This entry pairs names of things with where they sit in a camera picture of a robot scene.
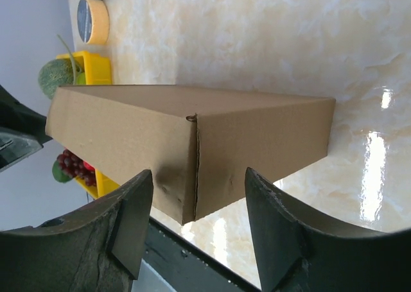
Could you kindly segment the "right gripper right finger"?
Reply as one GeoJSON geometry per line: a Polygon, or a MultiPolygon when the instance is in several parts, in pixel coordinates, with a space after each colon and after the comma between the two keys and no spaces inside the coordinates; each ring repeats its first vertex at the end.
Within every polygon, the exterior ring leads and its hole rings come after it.
{"type": "Polygon", "coordinates": [[[409,291],[410,230],[327,215],[248,168],[245,194],[263,291],[409,291]]]}

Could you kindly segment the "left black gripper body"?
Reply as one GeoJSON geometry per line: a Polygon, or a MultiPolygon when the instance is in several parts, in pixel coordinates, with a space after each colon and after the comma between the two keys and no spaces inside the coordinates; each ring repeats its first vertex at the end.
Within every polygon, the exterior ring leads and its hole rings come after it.
{"type": "Polygon", "coordinates": [[[1,171],[38,152],[52,140],[46,117],[20,103],[1,87],[1,171]]]}

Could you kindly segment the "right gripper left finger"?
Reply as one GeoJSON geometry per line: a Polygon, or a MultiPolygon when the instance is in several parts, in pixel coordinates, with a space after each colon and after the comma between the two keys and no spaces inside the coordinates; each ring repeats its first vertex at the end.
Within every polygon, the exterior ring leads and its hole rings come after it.
{"type": "Polygon", "coordinates": [[[130,291],[139,276],[152,172],[38,227],[1,232],[1,291],[130,291]]]}

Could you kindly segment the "brown cardboard box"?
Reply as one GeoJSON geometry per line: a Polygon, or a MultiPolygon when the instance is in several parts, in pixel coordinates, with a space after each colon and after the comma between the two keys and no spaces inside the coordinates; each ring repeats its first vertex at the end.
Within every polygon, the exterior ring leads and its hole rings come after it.
{"type": "Polygon", "coordinates": [[[328,153],[336,101],[180,85],[59,87],[46,133],[117,184],[144,169],[153,206],[185,224],[328,153]]]}

